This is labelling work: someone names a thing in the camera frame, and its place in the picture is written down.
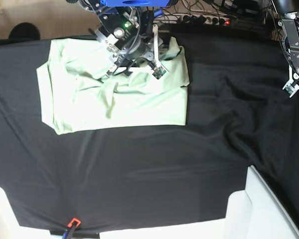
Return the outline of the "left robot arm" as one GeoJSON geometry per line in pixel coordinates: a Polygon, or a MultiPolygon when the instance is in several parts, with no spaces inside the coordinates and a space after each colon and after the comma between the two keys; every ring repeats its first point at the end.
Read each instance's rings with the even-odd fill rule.
{"type": "Polygon", "coordinates": [[[299,0],[271,0],[284,32],[280,40],[281,48],[289,65],[289,80],[283,86],[290,97],[299,91],[299,0]]]}

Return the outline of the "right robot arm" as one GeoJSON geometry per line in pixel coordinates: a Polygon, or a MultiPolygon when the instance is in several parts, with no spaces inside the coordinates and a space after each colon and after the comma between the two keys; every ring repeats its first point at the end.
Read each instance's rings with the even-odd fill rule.
{"type": "Polygon", "coordinates": [[[84,10],[94,13],[101,26],[90,32],[108,52],[113,65],[106,75],[129,76],[132,72],[146,72],[160,79],[168,70],[159,59],[162,40],[155,19],[163,16],[149,0],[71,0],[84,10]]]}

